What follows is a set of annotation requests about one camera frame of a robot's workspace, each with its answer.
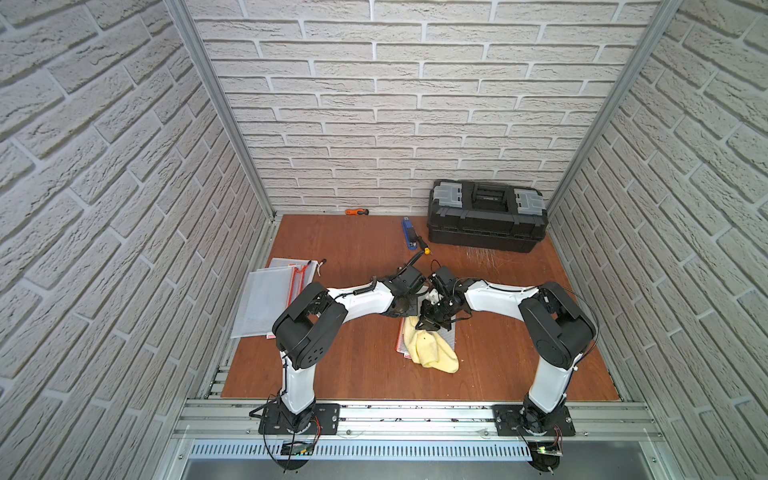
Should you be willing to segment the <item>yellow cleaning cloth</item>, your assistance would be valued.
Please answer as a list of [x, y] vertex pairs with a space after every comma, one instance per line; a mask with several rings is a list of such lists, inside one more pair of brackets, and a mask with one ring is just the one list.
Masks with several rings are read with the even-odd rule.
[[418, 318], [409, 316], [403, 323], [403, 345], [410, 359], [424, 368], [453, 374], [459, 370], [459, 359], [453, 348], [435, 331], [418, 330]]

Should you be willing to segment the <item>red zipper mesh document bag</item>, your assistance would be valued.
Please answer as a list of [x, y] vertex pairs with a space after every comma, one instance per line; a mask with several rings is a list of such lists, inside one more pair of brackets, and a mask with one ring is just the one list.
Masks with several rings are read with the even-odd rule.
[[262, 268], [248, 274], [237, 313], [232, 338], [274, 337], [277, 318], [302, 290], [292, 287], [290, 267]]

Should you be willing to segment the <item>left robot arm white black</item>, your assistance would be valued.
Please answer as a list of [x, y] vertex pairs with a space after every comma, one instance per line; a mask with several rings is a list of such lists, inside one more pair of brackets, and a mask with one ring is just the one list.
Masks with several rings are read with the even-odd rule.
[[278, 422], [291, 433], [314, 423], [315, 366], [330, 351], [342, 325], [367, 315], [403, 317], [415, 304], [425, 279], [394, 278], [345, 289], [313, 282], [286, 308], [272, 327], [283, 366], [277, 397]]

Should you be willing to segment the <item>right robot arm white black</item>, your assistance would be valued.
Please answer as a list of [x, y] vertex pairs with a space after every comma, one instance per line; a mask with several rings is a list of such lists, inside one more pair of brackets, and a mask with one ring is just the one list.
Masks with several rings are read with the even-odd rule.
[[556, 282], [514, 287], [482, 279], [432, 280], [413, 322], [414, 338], [449, 330], [462, 311], [491, 312], [522, 321], [539, 355], [534, 381], [517, 414], [517, 427], [533, 435], [556, 429], [578, 363], [595, 345], [599, 328]]

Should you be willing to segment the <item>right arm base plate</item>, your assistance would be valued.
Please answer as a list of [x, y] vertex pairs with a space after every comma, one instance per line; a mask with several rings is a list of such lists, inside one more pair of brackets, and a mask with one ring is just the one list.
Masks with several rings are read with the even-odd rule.
[[565, 404], [552, 412], [543, 413], [534, 405], [494, 404], [491, 406], [494, 425], [500, 437], [576, 435], [573, 420]]

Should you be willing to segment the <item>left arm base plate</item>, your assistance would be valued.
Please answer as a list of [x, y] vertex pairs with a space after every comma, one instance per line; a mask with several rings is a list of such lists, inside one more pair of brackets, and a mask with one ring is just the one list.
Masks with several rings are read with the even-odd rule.
[[341, 406], [314, 402], [300, 413], [291, 412], [280, 401], [272, 401], [255, 413], [260, 416], [261, 435], [335, 435]]

